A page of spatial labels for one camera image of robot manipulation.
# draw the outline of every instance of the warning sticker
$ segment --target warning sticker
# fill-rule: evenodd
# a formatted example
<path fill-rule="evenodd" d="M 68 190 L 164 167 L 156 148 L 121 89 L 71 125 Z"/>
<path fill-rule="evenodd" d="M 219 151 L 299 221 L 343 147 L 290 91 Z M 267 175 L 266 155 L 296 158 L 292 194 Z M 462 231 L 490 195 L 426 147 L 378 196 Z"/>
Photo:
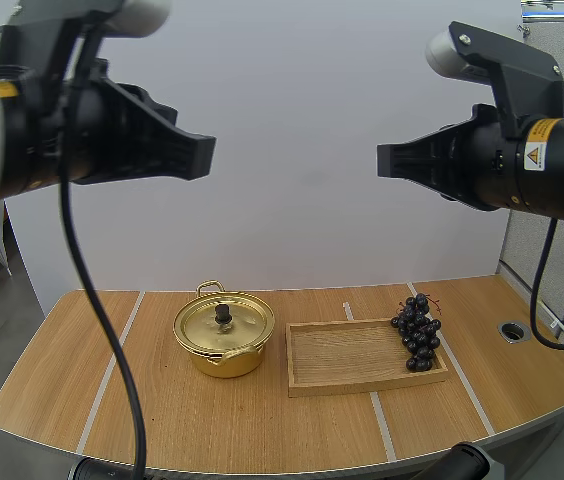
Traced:
<path fill-rule="evenodd" d="M 561 118 L 544 118 L 535 122 L 524 147 L 524 169 L 544 171 L 546 163 L 546 144 L 551 130 Z"/>
<path fill-rule="evenodd" d="M 0 98 L 17 97 L 18 89 L 11 82 L 0 81 Z"/>

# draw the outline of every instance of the black bracket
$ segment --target black bracket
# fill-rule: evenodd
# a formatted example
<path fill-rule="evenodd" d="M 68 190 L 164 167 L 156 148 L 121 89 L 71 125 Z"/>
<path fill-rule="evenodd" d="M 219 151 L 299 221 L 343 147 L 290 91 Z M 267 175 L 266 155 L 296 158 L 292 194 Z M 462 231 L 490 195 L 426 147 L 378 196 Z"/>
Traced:
<path fill-rule="evenodd" d="M 564 117 L 564 78 L 551 55 L 464 23 L 452 22 L 449 34 L 458 55 L 485 72 L 507 139 L 540 118 Z"/>

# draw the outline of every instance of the pot lid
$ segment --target pot lid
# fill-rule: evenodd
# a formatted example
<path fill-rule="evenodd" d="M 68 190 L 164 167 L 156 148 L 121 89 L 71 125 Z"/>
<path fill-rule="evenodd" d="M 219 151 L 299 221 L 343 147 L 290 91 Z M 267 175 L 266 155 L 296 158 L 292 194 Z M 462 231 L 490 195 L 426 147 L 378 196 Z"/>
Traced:
<path fill-rule="evenodd" d="M 219 292 L 200 290 L 217 285 Z M 180 310 L 173 331 L 180 344 L 198 354 L 221 355 L 228 350 L 259 347 L 273 332 L 271 308 L 257 297 L 242 292 L 226 292 L 220 282 L 205 282 L 197 298 Z"/>

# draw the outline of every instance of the black grape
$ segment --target black grape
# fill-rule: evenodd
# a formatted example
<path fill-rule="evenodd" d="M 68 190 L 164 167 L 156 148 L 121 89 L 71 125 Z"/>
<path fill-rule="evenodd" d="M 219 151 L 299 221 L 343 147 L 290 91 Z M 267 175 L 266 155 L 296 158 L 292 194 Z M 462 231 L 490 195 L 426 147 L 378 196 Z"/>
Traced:
<path fill-rule="evenodd" d="M 418 359 L 415 357 L 411 357 L 406 361 L 406 369 L 410 372 L 415 372 L 415 364 L 417 363 Z"/>
<path fill-rule="evenodd" d="M 435 350 L 440 346 L 440 339 L 438 337 L 433 337 L 429 340 L 429 348 Z"/>
<path fill-rule="evenodd" d="M 427 370 L 426 367 L 429 366 L 429 362 L 431 360 L 418 360 L 415 362 L 415 371 L 416 372 L 425 372 Z"/>
<path fill-rule="evenodd" d="M 427 300 L 426 295 L 424 295 L 423 293 L 418 293 L 415 296 L 415 304 L 418 307 L 423 307 L 424 305 L 428 305 L 429 301 Z"/>
<path fill-rule="evenodd" d="M 411 353 L 412 355 L 415 355 L 418 351 L 418 344 L 415 342 L 409 342 L 409 344 L 406 346 L 406 349 L 409 351 L 409 353 Z"/>

